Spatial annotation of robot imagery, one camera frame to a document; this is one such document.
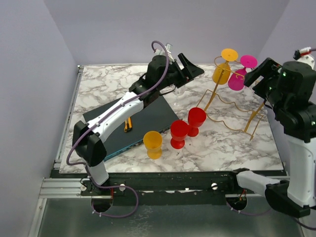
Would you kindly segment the clear wine glass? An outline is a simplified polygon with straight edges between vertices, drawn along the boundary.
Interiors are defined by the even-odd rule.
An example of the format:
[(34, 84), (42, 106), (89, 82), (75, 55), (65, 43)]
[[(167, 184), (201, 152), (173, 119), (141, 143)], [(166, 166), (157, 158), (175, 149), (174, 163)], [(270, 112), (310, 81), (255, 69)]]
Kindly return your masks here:
[(179, 98), (184, 94), (185, 92), (185, 88), (181, 87), (181, 88), (177, 88), (173, 91), (173, 94), (176, 96), (175, 102), (174, 102), (174, 106), (175, 107), (179, 107)]

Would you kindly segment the gold wire glass rack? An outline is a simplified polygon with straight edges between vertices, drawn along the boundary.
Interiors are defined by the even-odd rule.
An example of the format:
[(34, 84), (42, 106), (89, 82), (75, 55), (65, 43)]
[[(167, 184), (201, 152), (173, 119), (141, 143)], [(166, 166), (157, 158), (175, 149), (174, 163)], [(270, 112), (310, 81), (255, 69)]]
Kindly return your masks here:
[[(243, 68), (240, 58), (230, 63), (230, 77), (236, 70)], [(222, 58), (216, 60), (217, 64), (223, 62), (225, 60)], [(249, 140), (252, 140), (260, 121), (264, 118), (264, 103), (255, 98), (249, 88), (234, 91), (228, 87), (228, 82), (219, 85), (212, 77), (211, 82), (214, 83), (213, 88), (206, 89), (197, 106), (205, 111), (207, 118), (212, 122), (222, 124), (233, 132), (246, 134)]]

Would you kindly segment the red plastic wine glass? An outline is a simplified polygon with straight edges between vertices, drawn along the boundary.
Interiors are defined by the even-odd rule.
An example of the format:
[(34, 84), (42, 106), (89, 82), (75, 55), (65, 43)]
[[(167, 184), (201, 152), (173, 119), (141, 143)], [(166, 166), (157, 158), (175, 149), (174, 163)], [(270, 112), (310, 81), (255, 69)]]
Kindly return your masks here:
[(181, 149), (185, 145), (185, 138), (189, 132), (188, 124), (183, 120), (176, 120), (170, 127), (171, 140), (170, 144), (175, 149)]

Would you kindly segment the yellow plastic wine glass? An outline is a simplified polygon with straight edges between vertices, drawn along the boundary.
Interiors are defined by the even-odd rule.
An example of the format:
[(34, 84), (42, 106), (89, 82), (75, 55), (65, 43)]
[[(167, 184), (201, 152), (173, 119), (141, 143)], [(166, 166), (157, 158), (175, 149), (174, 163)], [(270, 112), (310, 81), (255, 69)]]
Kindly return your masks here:
[(149, 131), (144, 135), (143, 143), (147, 149), (147, 155), (151, 159), (159, 159), (162, 155), (162, 136), (157, 131)]

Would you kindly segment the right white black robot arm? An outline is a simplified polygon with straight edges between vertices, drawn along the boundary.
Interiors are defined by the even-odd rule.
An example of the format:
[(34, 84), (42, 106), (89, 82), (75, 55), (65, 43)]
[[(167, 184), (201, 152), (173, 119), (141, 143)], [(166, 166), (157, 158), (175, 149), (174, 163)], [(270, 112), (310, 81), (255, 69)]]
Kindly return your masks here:
[(310, 97), (316, 82), (311, 63), (287, 61), (282, 65), (266, 58), (247, 73), (244, 85), (270, 104), (290, 144), (290, 179), (277, 180), (240, 168), (230, 172), (228, 190), (251, 190), (269, 206), (294, 218), (308, 216), (316, 207), (316, 106)]

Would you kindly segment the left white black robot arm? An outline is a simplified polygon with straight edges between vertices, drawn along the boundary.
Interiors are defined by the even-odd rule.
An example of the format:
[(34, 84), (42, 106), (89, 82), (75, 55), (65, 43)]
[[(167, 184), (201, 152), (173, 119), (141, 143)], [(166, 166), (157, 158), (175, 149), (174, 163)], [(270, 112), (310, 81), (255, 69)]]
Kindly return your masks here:
[(160, 96), (160, 91), (174, 85), (180, 88), (204, 74), (183, 53), (178, 55), (182, 66), (168, 56), (156, 55), (147, 71), (134, 82), (124, 96), (103, 114), (74, 125), (72, 152), (83, 159), (88, 175), (94, 181), (93, 190), (104, 195), (109, 191), (109, 175), (103, 160), (107, 155), (104, 142), (129, 117), (142, 111)]

